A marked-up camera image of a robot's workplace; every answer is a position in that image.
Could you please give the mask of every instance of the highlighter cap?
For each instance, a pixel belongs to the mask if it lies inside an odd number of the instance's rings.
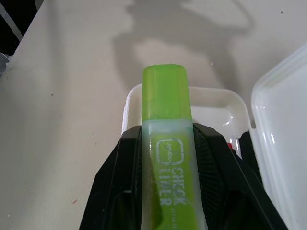
[[[192,119],[183,66],[154,65],[144,69],[142,121],[156,119]]]

